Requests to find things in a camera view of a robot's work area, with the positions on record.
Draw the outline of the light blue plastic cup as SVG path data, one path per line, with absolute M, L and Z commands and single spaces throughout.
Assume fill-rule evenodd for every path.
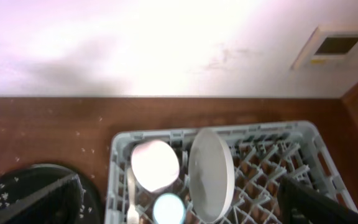
M 162 194 L 154 203 L 152 216 L 156 224 L 184 224 L 185 215 L 185 206 L 175 194 Z

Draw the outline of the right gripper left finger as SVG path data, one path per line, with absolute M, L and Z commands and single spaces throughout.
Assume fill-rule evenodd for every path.
M 0 210 L 0 224 L 74 223 L 82 204 L 80 177 L 70 174 Z

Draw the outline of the grey plate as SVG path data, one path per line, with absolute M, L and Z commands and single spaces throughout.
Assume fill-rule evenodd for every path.
M 220 220 L 232 203 L 234 162 L 226 141 L 212 129 L 201 129 L 190 149 L 188 175 L 193 208 L 205 223 Z

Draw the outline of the pink bowl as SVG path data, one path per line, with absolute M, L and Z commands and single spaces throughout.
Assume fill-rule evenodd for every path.
M 160 140 L 137 145 L 131 153 L 131 167 L 138 183 L 150 193 L 163 191 L 180 173 L 175 151 Z

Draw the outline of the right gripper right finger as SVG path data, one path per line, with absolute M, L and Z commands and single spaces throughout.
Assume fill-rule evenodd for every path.
M 282 177 L 277 194 L 283 223 L 353 224 L 358 213 L 289 176 Z

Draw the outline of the white plastic fork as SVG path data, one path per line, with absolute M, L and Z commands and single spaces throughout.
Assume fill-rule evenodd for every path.
M 127 169 L 127 189 L 129 197 L 129 208 L 127 210 L 127 224 L 139 224 L 140 216 L 136 210 L 136 180 L 131 167 Z

